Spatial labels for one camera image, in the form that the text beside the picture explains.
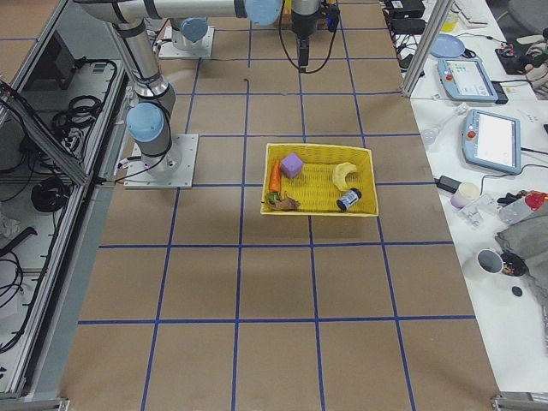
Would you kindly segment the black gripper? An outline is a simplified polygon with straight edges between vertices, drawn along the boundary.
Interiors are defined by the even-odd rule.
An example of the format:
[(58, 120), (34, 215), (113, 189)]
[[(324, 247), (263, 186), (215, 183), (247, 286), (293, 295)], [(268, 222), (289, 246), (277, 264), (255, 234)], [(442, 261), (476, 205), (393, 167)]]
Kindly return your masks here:
[(291, 30), (296, 36), (298, 70), (306, 71), (309, 64), (309, 37), (316, 31), (319, 12), (291, 11)]

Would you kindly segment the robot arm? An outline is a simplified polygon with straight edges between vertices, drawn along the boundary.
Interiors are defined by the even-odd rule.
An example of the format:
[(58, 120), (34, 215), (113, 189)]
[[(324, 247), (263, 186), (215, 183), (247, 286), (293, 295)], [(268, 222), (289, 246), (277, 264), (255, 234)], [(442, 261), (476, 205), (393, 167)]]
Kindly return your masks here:
[[(183, 17), (248, 18), (253, 24), (268, 26), (282, 17), (284, 1), (74, 1), (90, 16), (111, 24), (115, 43), (122, 54), (126, 70), (134, 78), (134, 90), (141, 100), (159, 99), (175, 92), (162, 76), (158, 60), (146, 34), (145, 18), (155, 20)], [(292, 31), (297, 37), (296, 67), (307, 72), (309, 37), (317, 28), (317, 21), (328, 17), (334, 4), (326, 1), (291, 1)], [(338, 11), (335, 11), (337, 30)]]
[(201, 46), (209, 26), (206, 17), (171, 18), (172, 43), (178, 50)]

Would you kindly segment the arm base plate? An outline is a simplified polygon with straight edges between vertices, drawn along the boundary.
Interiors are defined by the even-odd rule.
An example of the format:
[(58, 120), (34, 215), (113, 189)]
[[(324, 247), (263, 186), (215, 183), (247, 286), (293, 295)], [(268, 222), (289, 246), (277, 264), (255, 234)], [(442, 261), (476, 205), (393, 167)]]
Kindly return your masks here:
[(197, 134), (174, 134), (172, 146), (159, 165), (152, 158), (142, 157), (134, 143), (132, 156), (140, 157), (128, 164), (129, 178), (122, 180), (129, 189), (190, 189), (199, 145)]
[(198, 60), (210, 59), (213, 47), (215, 28), (208, 27), (205, 36), (191, 42), (185, 38), (180, 31), (167, 27), (164, 36), (156, 42), (157, 52), (160, 59), (164, 60)]

